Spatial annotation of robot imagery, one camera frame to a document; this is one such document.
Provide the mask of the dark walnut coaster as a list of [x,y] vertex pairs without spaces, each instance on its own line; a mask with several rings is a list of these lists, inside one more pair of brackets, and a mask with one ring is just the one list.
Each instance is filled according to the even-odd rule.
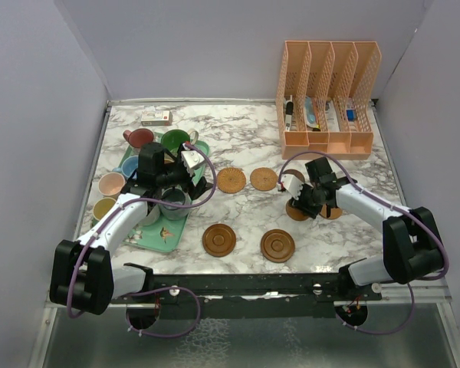
[[285,172],[285,174],[286,175],[293,175],[293,176],[297,177],[300,181],[306,182],[306,179],[305,179],[304,175],[300,171],[298,171],[296,169],[288,169]]

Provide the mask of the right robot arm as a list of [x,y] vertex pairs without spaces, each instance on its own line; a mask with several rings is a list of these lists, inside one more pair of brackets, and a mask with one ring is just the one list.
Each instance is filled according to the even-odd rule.
[[383,253],[340,268],[337,291],[347,300],[362,294],[371,284],[408,284],[433,281],[449,269],[448,255],[433,214],[425,207],[410,209],[365,189],[349,173],[332,170],[337,159],[326,153],[306,163],[304,181],[281,170],[278,188],[291,197],[291,207],[316,218],[322,209],[349,212],[381,233]]

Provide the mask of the brown ringed wooden coaster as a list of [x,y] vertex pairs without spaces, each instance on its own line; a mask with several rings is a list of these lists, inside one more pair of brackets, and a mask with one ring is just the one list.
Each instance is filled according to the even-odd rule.
[[225,224],[209,226],[203,233],[202,246],[213,257],[224,257],[233,252],[236,245],[234,230]]

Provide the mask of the woven rattan coaster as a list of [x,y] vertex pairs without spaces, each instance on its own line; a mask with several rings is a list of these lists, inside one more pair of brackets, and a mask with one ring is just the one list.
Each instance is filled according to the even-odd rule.
[[252,186],[259,191],[270,191],[278,182],[278,176],[273,169],[260,167],[254,169],[250,175]]
[[217,175],[218,188],[228,194],[240,192],[246,184],[246,177],[242,170],[228,167],[220,170]]

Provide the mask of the light brown wooden coaster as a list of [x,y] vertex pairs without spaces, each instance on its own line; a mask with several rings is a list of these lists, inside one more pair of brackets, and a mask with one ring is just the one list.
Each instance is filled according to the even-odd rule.
[[341,217],[343,210],[330,205],[323,205],[319,215],[324,219],[335,220]]

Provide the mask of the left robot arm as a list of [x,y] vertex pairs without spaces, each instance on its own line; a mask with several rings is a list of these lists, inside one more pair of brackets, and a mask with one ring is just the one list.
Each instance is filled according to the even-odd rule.
[[192,200],[191,208],[205,204],[215,192],[215,184],[205,177],[193,180],[200,167],[213,167],[198,147],[182,143],[171,163],[165,163],[167,155],[168,149],[160,143],[143,145],[137,168],[108,213],[77,240],[57,245],[49,298],[64,305],[69,317],[100,315],[113,299],[125,295],[140,303],[153,296],[152,270],[131,263],[113,267],[114,252],[136,225],[164,203],[163,190],[179,187]]

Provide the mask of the grey mug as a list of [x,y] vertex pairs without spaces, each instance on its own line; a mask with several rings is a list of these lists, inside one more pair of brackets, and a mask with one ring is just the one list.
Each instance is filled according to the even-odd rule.
[[160,211],[167,219],[175,221],[188,215],[189,209],[186,209],[185,205],[189,204],[189,198],[181,189],[167,189],[163,192],[161,200],[166,204],[160,205]]

